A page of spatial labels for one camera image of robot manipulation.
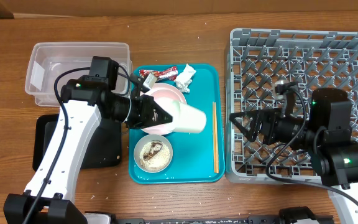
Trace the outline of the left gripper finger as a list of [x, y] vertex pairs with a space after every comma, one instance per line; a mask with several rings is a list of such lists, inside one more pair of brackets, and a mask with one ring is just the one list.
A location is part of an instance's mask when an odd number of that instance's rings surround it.
[[146, 103], [141, 109], [141, 128], [171, 123], [172, 115], [156, 102]]
[[144, 106], [152, 106], [154, 102], [154, 98], [150, 95], [141, 95], [140, 100]]

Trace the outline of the white paper cup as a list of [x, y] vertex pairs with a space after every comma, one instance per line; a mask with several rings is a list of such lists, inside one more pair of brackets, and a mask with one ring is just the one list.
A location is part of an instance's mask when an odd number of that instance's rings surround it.
[[172, 122], [165, 124], [168, 131], [198, 134], [206, 126], [205, 112], [188, 104], [166, 98], [162, 101], [162, 108], [172, 116]]

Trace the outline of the grey bowl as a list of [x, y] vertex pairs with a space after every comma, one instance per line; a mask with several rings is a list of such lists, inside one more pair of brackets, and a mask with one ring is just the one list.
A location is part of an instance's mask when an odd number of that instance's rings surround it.
[[172, 153], [172, 159], [173, 159], [173, 148], [172, 148], [172, 145], [170, 144], [170, 142], [168, 141], [167, 138], [161, 136], [161, 135], [156, 135], [156, 134], [149, 134], [149, 135], [146, 135], [144, 137], [142, 137], [138, 142], [137, 144], [135, 145], [135, 149], [134, 149], [134, 152], [133, 152], [133, 156], [134, 156], [134, 160], [135, 160], [135, 163], [137, 164], [138, 167], [141, 168], [140, 166], [140, 162], [139, 162], [139, 153], [140, 151], [142, 150], [143, 146], [147, 143], [147, 142], [150, 142], [150, 141], [153, 141], [153, 140], [157, 140], [157, 141], [162, 141], [164, 142], [169, 148], [170, 148], [170, 152]]

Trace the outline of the rice and food scraps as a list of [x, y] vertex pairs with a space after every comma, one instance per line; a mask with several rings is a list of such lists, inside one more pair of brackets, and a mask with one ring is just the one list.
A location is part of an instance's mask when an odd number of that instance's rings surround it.
[[147, 172], [160, 172], [172, 159], [170, 148], [162, 141], [147, 142], [139, 153], [141, 168]]

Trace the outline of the white napkin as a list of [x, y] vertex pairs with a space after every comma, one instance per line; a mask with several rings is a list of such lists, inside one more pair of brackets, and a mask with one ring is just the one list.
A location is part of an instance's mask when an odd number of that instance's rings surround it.
[[190, 92], [189, 85], [192, 83], [195, 73], [196, 70], [189, 64], [186, 64], [184, 70], [176, 77], [175, 84], [182, 93]]

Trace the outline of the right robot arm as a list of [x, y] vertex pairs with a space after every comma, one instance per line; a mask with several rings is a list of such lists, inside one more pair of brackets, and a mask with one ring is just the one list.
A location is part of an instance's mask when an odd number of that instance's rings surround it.
[[[281, 108], [232, 113], [229, 120], [244, 137], [263, 144], [282, 143], [266, 164], [266, 175], [288, 184], [327, 190], [342, 222], [358, 223], [358, 142], [351, 139], [351, 101], [345, 91], [320, 88], [313, 92], [310, 106], [292, 87], [277, 87], [285, 104]], [[306, 151], [320, 183], [276, 176], [273, 162], [287, 149]]]

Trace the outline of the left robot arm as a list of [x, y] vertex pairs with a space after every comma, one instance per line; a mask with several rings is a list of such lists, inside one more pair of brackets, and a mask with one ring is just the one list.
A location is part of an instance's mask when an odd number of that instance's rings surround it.
[[58, 122], [46, 153], [24, 193], [9, 194], [4, 203], [8, 223], [114, 223], [109, 213], [82, 213], [74, 204], [78, 174], [88, 145], [102, 119], [143, 129], [172, 122], [172, 116], [148, 95], [141, 95], [145, 80], [126, 78], [136, 88], [131, 97], [115, 94], [122, 66], [109, 57], [94, 56], [89, 73], [54, 83], [60, 104]]

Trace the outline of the black waste tray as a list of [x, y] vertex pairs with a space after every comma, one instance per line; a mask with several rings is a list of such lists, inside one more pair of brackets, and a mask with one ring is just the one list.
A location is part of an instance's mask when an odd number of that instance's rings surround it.
[[[39, 168], [57, 125], [57, 114], [46, 114], [38, 118], [32, 160], [33, 170]], [[119, 165], [122, 157], [121, 123], [103, 118], [91, 138], [81, 169], [96, 169]]]

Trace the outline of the grey dishwasher rack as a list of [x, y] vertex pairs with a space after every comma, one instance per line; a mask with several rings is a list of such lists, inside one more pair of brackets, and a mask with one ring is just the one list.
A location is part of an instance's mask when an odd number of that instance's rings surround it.
[[[344, 90], [352, 102], [352, 139], [358, 142], [358, 32], [246, 29], [230, 33], [225, 51], [227, 114], [281, 107], [273, 97], [278, 80], [298, 82], [306, 106], [318, 88]], [[281, 143], [248, 141], [231, 123], [225, 130], [226, 178], [233, 183], [274, 184], [266, 164]], [[319, 182], [310, 157], [287, 149], [272, 164], [276, 176]]]

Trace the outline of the pink plate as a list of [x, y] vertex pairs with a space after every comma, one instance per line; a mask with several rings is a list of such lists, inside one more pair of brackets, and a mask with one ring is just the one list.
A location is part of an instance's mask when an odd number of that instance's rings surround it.
[[[177, 100], [187, 104], [183, 93], [175, 86], [166, 83], [156, 83], [152, 89], [145, 94], [152, 96], [154, 101], [158, 103], [163, 109], [166, 109], [166, 103], [168, 100]], [[142, 130], [147, 134], [166, 135], [171, 133], [171, 131], [168, 129], [168, 124], [152, 126]]]

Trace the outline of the wooden chopstick left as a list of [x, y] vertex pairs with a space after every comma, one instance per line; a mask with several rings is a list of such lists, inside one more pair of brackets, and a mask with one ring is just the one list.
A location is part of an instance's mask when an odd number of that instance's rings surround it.
[[217, 150], [217, 127], [216, 127], [216, 103], [213, 102], [213, 156], [214, 156], [214, 173], [219, 172], [218, 167], [218, 150]]

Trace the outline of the wooden chopstick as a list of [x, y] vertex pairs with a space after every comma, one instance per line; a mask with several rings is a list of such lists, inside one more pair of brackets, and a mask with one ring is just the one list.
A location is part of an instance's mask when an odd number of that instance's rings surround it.
[[218, 167], [218, 150], [217, 150], [217, 127], [216, 127], [216, 103], [213, 102], [213, 156], [214, 156], [214, 173], [219, 172]]
[[216, 102], [213, 102], [213, 137], [214, 137], [214, 173], [219, 173], [218, 129], [217, 129]]

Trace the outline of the wooden chopstick right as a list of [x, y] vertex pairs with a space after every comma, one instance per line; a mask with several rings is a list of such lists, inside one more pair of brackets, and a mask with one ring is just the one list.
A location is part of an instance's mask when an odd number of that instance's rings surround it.
[[213, 102], [213, 137], [214, 137], [214, 173], [219, 173], [218, 129], [217, 129], [216, 102]]

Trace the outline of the teal plastic tray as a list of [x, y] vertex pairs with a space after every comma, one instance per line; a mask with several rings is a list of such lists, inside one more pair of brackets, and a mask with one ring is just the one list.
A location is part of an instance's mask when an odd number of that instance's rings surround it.
[[[137, 142], [147, 133], [140, 129], [129, 131], [129, 174], [138, 184], [177, 184], [215, 182], [224, 174], [224, 134], [221, 112], [219, 74], [207, 63], [193, 63], [196, 70], [186, 102], [206, 113], [206, 127], [199, 134], [170, 133], [165, 137], [173, 147], [173, 159], [161, 172], [148, 173], [137, 166], [133, 152]], [[219, 173], [214, 173], [213, 102], [216, 102]]]

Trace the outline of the clear plastic bin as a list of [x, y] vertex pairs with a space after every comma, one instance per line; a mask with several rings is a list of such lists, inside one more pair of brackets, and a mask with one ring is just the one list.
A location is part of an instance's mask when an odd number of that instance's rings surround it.
[[38, 106], [58, 107], [53, 84], [63, 72], [90, 67], [94, 56], [109, 57], [123, 68], [119, 73], [132, 73], [129, 46], [122, 42], [41, 42], [34, 45], [30, 56], [25, 92], [34, 96]]

